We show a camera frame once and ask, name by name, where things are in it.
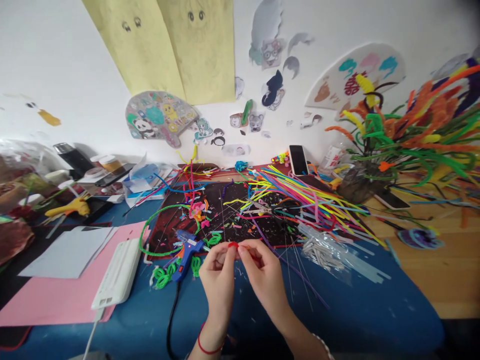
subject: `bag of glue sticks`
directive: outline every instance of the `bag of glue sticks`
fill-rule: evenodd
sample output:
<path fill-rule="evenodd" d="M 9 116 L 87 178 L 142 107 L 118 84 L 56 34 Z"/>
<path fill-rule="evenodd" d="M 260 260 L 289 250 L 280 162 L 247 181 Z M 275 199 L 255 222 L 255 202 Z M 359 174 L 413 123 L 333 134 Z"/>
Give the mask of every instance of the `bag of glue sticks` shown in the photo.
<path fill-rule="evenodd" d="M 327 232 L 316 231 L 305 224 L 299 224 L 298 230 L 306 236 L 301 251 L 302 255 L 324 268 L 338 280 L 351 286 L 352 266 L 349 266 L 348 258 L 352 252 L 356 253 L 356 251 L 344 243 L 335 241 Z"/>

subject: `black phone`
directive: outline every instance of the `black phone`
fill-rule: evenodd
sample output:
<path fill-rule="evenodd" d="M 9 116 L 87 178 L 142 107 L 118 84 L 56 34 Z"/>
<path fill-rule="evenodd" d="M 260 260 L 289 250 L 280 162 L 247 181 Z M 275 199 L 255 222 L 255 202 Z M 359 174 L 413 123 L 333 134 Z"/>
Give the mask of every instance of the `black phone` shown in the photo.
<path fill-rule="evenodd" d="M 308 175 L 309 166 L 305 158 L 304 147 L 302 145 L 290 145 L 288 154 L 293 173 L 297 176 Z"/>
<path fill-rule="evenodd" d="M 119 167 L 117 170 L 109 173 L 108 175 L 105 175 L 102 177 L 100 180 L 95 182 L 95 186 L 99 188 L 105 188 L 107 186 L 112 185 L 114 182 L 116 182 L 118 179 L 121 177 L 125 176 L 126 174 L 129 173 L 130 170 L 135 166 L 136 164 L 125 164 L 122 167 Z"/>
<path fill-rule="evenodd" d="M 380 193 L 376 194 L 375 199 L 392 210 L 403 210 L 411 208 L 410 204 L 403 201 L 401 198 L 392 194 L 389 189 L 383 189 Z"/>

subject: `black thermos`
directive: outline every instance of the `black thermos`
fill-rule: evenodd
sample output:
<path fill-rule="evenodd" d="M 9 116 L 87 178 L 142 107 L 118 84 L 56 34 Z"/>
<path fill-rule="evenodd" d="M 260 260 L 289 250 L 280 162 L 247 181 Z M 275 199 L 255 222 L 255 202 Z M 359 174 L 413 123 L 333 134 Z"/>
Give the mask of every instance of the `black thermos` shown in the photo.
<path fill-rule="evenodd" d="M 57 154 L 70 165 L 73 170 L 79 175 L 79 178 L 83 178 L 85 173 L 94 168 L 94 165 L 83 154 L 73 146 L 70 146 L 66 142 L 61 142 L 53 145 L 53 148 Z"/>

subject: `pink paper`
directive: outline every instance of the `pink paper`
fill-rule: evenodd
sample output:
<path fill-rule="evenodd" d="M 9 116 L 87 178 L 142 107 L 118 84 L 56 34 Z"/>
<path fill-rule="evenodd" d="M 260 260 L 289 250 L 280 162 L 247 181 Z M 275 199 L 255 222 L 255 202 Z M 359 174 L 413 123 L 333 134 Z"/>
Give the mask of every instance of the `pink paper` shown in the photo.
<path fill-rule="evenodd" d="M 117 245 L 139 238 L 145 222 L 120 226 L 78 279 L 31 278 L 0 311 L 0 327 L 93 323 L 96 310 L 91 309 L 92 302 Z M 145 230 L 143 241 L 149 233 Z M 114 309 L 105 309 L 103 322 L 110 319 Z"/>

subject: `blue glue gun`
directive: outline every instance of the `blue glue gun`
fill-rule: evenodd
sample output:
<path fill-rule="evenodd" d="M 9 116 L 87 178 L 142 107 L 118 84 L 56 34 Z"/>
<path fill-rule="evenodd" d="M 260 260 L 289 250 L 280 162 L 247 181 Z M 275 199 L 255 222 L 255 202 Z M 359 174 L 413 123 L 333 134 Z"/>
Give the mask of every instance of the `blue glue gun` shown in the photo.
<path fill-rule="evenodd" d="M 188 231 L 179 229 L 176 231 L 176 237 L 183 243 L 183 257 L 178 269 L 171 276 L 171 279 L 178 283 L 187 275 L 194 254 L 202 250 L 209 252 L 210 249 L 205 246 L 203 240 L 197 241 L 196 236 Z"/>

